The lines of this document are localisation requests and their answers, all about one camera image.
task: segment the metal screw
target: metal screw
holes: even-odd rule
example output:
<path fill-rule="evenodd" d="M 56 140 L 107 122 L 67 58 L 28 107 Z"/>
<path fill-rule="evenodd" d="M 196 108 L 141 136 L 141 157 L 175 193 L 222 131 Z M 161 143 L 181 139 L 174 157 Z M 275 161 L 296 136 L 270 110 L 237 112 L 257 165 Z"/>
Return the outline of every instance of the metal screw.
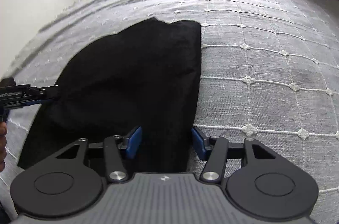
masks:
<path fill-rule="evenodd" d="M 123 180 L 126 178 L 126 173 L 122 172 L 122 171 L 114 171 L 112 173 L 110 173 L 110 178 L 112 180 Z"/>
<path fill-rule="evenodd" d="M 204 173 L 202 177 L 206 180 L 213 181 L 219 178 L 219 174 L 215 173 L 214 171 L 208 171 Z"/>

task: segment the gray ribbed surface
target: gray ribbed surface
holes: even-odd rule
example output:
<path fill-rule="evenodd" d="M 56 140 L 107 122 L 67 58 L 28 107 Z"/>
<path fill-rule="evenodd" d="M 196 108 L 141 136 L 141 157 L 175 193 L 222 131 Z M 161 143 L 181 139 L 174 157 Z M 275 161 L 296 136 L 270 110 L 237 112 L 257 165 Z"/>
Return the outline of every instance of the gray ribbed surface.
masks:
<path fill-rule="evenodd" d="M 138 173 L 130 182 L 111 185 L 88 211 L 55 224 L 246 224 L 264 223 L 236 211 L 217 186 L 198 182 L 191 173 Z M 21 216 L 14 224 L 48 221 Z M 305 218 L 285 223 L 312 223 Z"/>

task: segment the black cloth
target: black cloth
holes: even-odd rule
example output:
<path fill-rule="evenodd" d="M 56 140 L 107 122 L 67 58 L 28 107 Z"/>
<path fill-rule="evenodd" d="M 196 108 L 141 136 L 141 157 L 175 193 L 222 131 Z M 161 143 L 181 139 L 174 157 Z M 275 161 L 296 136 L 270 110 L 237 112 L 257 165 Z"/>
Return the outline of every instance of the black cloth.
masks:
<path fill-rule="evenodd" d="M 78 138 L 143 128 L 130 170 L 186 170 L 201 74 L 201 26 L 155 18 L 98 39 L 66 65 L 61 99 L 42 105 L 18 165 L 27 168 Z"/>

